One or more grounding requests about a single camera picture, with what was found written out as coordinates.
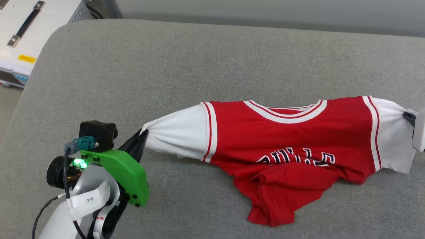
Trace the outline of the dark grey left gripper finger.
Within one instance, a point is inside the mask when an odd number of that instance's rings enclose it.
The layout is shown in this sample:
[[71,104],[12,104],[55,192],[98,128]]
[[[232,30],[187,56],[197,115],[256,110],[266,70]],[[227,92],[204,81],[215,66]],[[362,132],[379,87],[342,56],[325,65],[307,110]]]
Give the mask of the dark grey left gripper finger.
[[131,138],[129,138],[119,151],[124,151],[129,155],[142,155],[147,141],[147,130],[138,130]]
[[149,133],[136,133],[129,139],[128,154],[140,163]]

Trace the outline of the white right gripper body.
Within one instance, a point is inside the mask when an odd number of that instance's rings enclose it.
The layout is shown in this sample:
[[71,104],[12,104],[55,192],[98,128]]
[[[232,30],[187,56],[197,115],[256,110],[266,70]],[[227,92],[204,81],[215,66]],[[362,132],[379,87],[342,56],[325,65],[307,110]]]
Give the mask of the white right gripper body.
[[425,151],[425,108],[422,108],[415,118],[413,132],[413,147],[420,151]]

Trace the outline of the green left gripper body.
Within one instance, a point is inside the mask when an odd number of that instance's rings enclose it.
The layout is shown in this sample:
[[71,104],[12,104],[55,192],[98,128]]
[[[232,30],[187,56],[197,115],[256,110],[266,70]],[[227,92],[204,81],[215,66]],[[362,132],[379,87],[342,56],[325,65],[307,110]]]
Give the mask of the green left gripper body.
[[86,160],[103,168],[129,194],[129,203],[144,207],[149,199],[149,186],[145,169],[128,153],[111,149],[104,152],[81,151]]

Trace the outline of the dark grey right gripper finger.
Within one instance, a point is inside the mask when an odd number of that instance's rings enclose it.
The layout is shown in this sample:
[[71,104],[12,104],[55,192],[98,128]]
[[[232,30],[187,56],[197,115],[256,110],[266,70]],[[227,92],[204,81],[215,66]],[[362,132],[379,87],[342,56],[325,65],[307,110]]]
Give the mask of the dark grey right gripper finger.
[[410,112],[404,112],[403,118],[409,122],[409,124],[415,128],[415,122],[416,122],[416,115],[414,113]]

